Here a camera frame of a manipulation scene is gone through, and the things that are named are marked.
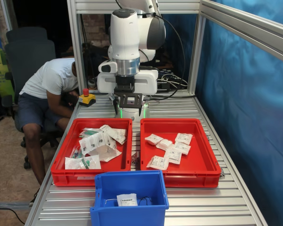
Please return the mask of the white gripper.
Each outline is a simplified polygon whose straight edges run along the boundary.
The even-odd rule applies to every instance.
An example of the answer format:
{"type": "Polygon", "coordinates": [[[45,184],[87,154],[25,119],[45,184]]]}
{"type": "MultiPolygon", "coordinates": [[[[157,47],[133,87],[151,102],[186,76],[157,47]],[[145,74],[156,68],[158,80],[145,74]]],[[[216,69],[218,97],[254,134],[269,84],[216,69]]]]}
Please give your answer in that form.
{"type": "MultiPolygon", "coordinates": [[[[154,95],[157,92],[157,70],[140,70],[135,74],[121,75],[117,63],[107,60],[99,65],[97,88],[101,93],[140,93],[154,95]]],[[[118,96],[112,96],[116,116],[118,115],[118,96]]],[[[139,106],[139,116],[142,112],[142,103],[139,106]]]]}

